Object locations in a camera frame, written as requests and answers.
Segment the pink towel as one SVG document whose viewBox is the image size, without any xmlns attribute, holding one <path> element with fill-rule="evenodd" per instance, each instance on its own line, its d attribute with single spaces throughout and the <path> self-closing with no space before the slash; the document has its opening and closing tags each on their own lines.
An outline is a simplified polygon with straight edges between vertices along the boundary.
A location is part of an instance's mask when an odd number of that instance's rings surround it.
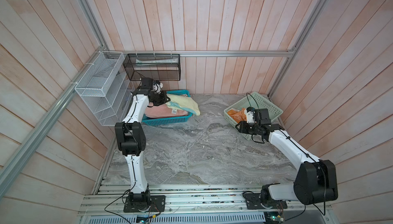
<svg viewBox="0 0 393 224">
<path fill-rule="evenodd" d="M 166 104 L 147 107 L 144 114 L 150 119 L 172 118 L 187 116 L 188 112 L 181 109 L 169 108 Z"/>
</svg>

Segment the orange patterned towel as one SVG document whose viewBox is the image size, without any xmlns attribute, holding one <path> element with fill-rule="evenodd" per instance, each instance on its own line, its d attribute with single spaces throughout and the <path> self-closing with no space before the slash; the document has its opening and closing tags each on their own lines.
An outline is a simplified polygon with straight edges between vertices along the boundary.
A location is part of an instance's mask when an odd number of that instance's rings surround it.
<svg viewBox="0 0 393 224">
<path fill-rule="evenodd" d="M 242 108 L 241 110 L 237 110 L 231 108 L 227 111 L 227 114 L 235 121 L 235 125 L 242 121 L 247 121 L 247 109 Z"/>
</svg>

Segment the light green towel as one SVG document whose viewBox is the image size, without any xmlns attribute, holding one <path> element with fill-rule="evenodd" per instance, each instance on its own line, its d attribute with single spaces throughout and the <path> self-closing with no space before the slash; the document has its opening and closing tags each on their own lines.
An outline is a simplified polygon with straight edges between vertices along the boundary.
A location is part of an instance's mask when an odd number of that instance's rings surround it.
<svg viewBox="0 0 393 224">
<path fill-rule="evenodd" d="M 166 102 L 168 108 L 184 110 L 196 116 L 201 114 L 197 102 L 195 102 L 191 97 L 173 94 L 167 94 L 167 97 L 170 99 Z"/>
</svg>

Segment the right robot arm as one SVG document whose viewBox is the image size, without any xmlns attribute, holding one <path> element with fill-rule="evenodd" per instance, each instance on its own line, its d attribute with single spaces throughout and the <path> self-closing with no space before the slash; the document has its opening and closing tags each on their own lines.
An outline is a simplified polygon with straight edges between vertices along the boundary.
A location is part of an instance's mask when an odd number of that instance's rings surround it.
<svg viewBox="0 0 393 224">
<path fill-rule="evenodd" d="M 281 202 L 299 201 L 315 205 L 338 199 L 336 167 L 330 160 L 322 160 L 296 142 L 279 124 L 273 124 L 268 109 L 245 109 L 236 129 L 250 136 L 261 136 L 260 143 L 275 146 L 295 167 L 297 175 L 292 183 L 270 184 L 262 187 L 260 201 L 263 208 L 273 208 Z"/>
</svg>

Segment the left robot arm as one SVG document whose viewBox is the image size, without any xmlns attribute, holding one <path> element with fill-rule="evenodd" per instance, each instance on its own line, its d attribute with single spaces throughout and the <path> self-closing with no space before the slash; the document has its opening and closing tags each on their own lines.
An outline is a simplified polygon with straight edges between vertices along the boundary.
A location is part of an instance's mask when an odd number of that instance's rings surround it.
<svg viewBox="0 0 393 224">
<path fill-rule="evenodd" d="M 141 123 L 148 107 L 159 106 L 169 101 L 162 87 L 163 84 L 160 81 L 142 78 L 141 84 L 133 92 L 127 115 L 115 125 L 118 149 L 126 159 L 131 179 L 131 189 L 125 204 L 140 211 L 151 206 L 150 192 L 143 166 L 146 136 Z"/>
</svg>

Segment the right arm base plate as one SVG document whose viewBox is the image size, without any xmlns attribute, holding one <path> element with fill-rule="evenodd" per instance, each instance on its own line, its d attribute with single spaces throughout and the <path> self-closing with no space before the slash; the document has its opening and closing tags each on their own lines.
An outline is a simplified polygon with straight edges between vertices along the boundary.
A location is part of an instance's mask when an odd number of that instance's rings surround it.
<svg viewBox="0 0 393 224">
<path fill-rule="evenodd" d="M 283 200 L 274 200 L 268 193 L 254 193 L 251 191 L 245 191 L 242 193 L 242 197 L 245 200 L 248 210 L 259 210 L 259 209 L 287 209 L 288 205 Z"/>
</svg>

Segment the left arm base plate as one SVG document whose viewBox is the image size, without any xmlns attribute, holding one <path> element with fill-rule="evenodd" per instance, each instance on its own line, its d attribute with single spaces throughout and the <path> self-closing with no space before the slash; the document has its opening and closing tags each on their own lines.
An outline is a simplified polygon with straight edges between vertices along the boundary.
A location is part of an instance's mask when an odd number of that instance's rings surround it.
<svg viewBox="0 0 393 224">
<path fill-rule="evenodd" d="M 164 212 L 165 195 L 145 197 L 142 194 L 134 194 L 126 197 L 123 211 L 125 213 L 138 213 L 146 211 Z"/>
</svg>

